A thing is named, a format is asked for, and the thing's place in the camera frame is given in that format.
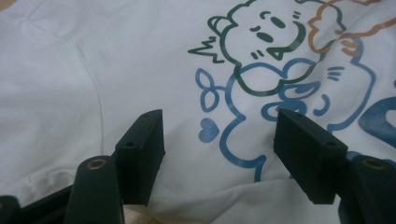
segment printed cartoon design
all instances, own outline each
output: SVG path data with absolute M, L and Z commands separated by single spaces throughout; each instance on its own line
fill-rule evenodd
M 396 97 L 380 100 L 370 106 L 359 119 L 359 125 L 367 133 L 396 148 Z
M 208 26 L 216 36 L 189 53 L 212 57 L 216 64 L 228 62 L 234 68 L 227 83 L 222 84 L 217 81 L 218 74 L 197 70 L 201 108 L 211 113 L 224 101 L 234 119 L 223 128 L 213 119 L 203 119 L 200 140 L 210 143 L 219 135 L 222 155 L 232 164 L 254 169 L 254 181 L 261 181 L 264 164 L 274 157 L 272 152 L 262 151 L 262 141 L 267 139 L 265 144 L 271 144 L 279 108 L 305 114 L 330 133 L 347 128 L 363 112 L 375 84 L 375 72 L 361 63 L 362 39 L 393 25 L 395 19 L 369 25 L 363 32 L 344 34 L 356 16 L 344 14 L 341 7 L 367 7 L 376 2 L 295 0 L 290 3 L 296 7 L 288 12 L 276 7 L 276 1 L 250 0 L 225 17 L 210 18 Z M 298 6 L 315 10 L 305 15 Z M 332 30 L 333 35 L 322 38 L 325 30 Z M 359 86 L 350 85 L 357 80 Z M 346 98 L 345 94 L 354 97 Z M 262 133 L 257 133 L 257 127 L 262 127 Z M 238 142 L 249 142 L 248 150 Z

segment cartoon ear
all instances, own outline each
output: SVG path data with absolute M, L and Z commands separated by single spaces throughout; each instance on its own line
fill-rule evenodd
M 221 16 L 212 17 L 207 21 L 207 25 L 218 36 L 221 36 L 221 33 L 224 31 L 224 29 L 231 24 L 231 21 L 227 17 Z

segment cartoon hand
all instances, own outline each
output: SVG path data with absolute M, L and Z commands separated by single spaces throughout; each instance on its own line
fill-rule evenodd
M 361 53 L 358 51 L 359 43 L 356 42 L 354 39 L 343 39 L 341 40 L 341 44 L 344 46 L 342 51 L 351 57 L 358 57 Z

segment cartoon character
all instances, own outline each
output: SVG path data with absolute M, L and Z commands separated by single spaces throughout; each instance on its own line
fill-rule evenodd
M 296 10 L 287 11 L 264 1 L 250 0 L 234 7 L 226 17 L 210 18 L 208 26 L 218 36 L 219 48 L 225 60 L 234 65 L 233 73 L 242 89 L 251 95 L 267 96 L 277 94 L 287 83 L 306 78 L 313 67 L 308 67 L 306 73 L 291 73 L 288 77 L 269 77 L 265 68 L 262 71 L 256 68 L 251 75 L 255 77 L 254 82 L 244 80 L 240 70 L 243 66 L 257 62 L 266 62 L 279 68 L 285 62 L 294 60 L 291 53 L 304 43 L 306 36 L 305 26 L 300 21 L 302 16 Z M 209 44 L 215 42 L 216 37 L 211 36 L 209 41 L 203 42 L 203 48 L 191 49 L 189 53 L 212 56 L 214 63 L 221 63 L 223 61 L 218 60 L 217 54 L 205 52 L 212 49 Z M 307 48 L 303 48 L 300 54 L 305 55 L 305 58 L 311 55 L 311 61 L 319 59 L 317 54 Z
M 346 24 L 353 20 L 346 19 L 336 2 L 295 0 L 297 6 L 315 9 L 306 10 L 314 14 L 304 15 L 297 7 L 289 12 L 277 7 L 276 1 L 248 1 L 226 17 L 209 19 L 208 26 L 219 39 L 211 36 L 203 42 L 204 47 L 189 50 L 213 57 L 213 63 L 225 63 L 218 54 L 205 52 L 219 41 L 224 59 L 234 65 L 224 85 L 205 69 L 196 72 L 203 111 L 219 109 L 223 100 L 234 117 L 223 128 L 213 119 L 203 119 L 199 137 L 210 143 L 219 135 L 223 156 L 237 166 L 254 169 L 255 181 L 262 180 L 265 163 L 268 167 L 276 162 L 274 153 L 263 148 L 272 148 L 279 108 L 305 114 L 332 133 L 347 128 L 367 105 L 375 72 L 361 63 L 361 37 L 365 35 L 344 34 Z M 375 1 L 350 2 L 365 6 Z M 329 31 L 331 35 L 318 41 Z M 208 94 L 214 100 L 207 101 Z

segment cartoon face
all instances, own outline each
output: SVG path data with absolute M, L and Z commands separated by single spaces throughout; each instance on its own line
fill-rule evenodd
M 289 18 L 282 19 L 274 12 L 261 11 L 252 23 L 238 24 L 227 32 L 223 54 L 242 65 L 257 62 L 259 58 L 282 60 L 286 53 L 293 52 L 304 41 L 305 27 L 292 20 L 293 17 L 298 19 L 299 15 L 299 12 L 294 12 Z M 254 49 L 235 43 L 240 42 L 241 34 Z
M 213 17 L 208 21 L 219 36 L 223 56 L 234 64 L 237 82 L 247 93 L 266 96 L 282 87 L 284 77 L 278 77 L 274 85 L 252 86 L 240 76 L 240 69 L 260 62 L 283 67 L 293 59 L 290 53 L 304 43 L 306 35 L 301 16 L 292 7 L 277 7 L 276 2 L 248 1 L 233 8 L 226 18 Z M 256 75 L 257 79 L 266 79 L 263 73 Z M 300 77 L 293 78 L 286 77 L 291 83 Z
M 300 12 L 269 10 L 268 6 L 258 6 L 260 3 L 238 8 L 229 19 L 230 24 L 221 31 L 212 26 L 220 32 L 223 55 L 235 65 L 281 61 L 304 41 L 305 27 L 299 22 Z

